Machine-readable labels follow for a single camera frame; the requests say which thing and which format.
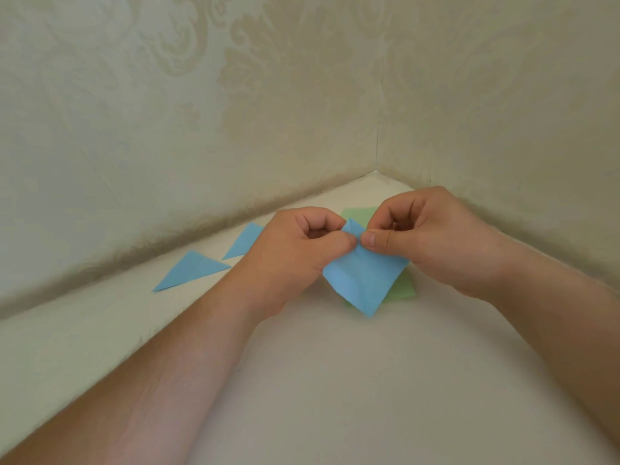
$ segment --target left hand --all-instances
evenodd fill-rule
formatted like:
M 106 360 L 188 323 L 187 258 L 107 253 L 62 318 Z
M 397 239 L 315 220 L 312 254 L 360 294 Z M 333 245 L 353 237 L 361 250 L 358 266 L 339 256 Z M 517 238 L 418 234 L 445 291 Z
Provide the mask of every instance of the left hand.
M 221 283 L 251 299 L 259 319 L 276 315 L 325 266 L 355 248 L 355 236 L 339 231 L 345 223 L 321 207 L 278 211 Z

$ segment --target right hand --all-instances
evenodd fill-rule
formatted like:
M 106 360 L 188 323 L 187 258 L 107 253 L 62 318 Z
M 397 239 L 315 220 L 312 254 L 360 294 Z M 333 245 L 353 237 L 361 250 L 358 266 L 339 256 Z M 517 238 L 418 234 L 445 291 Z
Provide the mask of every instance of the right hand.
M 361 244 L 405 257 L 433 279 L 486 300 L 500 288 L 510 249 L 517 245 L 443 187 L 387 199 L 368 222 Z

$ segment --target forearm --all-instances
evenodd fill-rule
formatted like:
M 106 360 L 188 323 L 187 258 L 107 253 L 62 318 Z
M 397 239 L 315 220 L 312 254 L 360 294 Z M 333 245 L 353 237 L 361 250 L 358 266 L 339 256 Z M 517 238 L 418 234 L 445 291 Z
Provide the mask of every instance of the forearm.
M 518 243 L 489 300 L 620 444 L 620 301 Z
M 182 462 L 257 324 L 222 283 L 0 464 Z

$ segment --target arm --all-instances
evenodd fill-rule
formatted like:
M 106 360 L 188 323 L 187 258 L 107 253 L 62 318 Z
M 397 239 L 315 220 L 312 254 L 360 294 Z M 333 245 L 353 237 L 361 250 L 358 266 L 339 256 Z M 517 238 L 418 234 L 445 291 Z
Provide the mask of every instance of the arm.
M 444 188 L 388 199 L 361 243 L 494 305 L 620 445 L 620 301 L 610 289 L 500 233 Z
M 355 247 L 344 224 L 278 212 L 218 284 L 0 465 L 182 463 L 254 328 Z

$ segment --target folded blue paper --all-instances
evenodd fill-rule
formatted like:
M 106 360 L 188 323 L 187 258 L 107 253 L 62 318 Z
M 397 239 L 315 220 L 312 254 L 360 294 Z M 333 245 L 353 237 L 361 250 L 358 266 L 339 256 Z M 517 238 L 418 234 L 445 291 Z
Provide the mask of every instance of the folded blue paper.
M 342 230 L 359 240 L 366 229 L 350 219 Z M 371 317 L 407 264 L 405 258 L 373 253 L 358 242 L 353 251 L 327 265 L 323 275 L 338 294 Z
M 262 231 L 263 227 L 260 225 L 255 223 L 248 224 L 222 259 L 234 258 L 247 253 Z
M 228 268 L 230 268 L 228 264 L 214 261 L 196 251 L 189 251 L 170 269 L 170 272 L 153 289 L 153 292 L 185 284 Z

